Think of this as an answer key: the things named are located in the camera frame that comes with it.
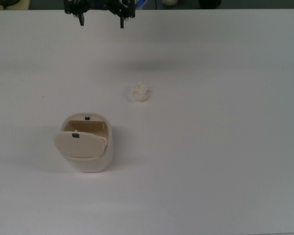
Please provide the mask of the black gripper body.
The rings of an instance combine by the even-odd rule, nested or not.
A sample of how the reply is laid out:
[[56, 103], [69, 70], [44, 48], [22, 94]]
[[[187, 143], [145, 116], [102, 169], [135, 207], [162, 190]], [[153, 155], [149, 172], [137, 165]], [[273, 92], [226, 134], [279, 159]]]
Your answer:
[[108, 10], [110, 0], [89, 0], [90, 7], [93, 10]]

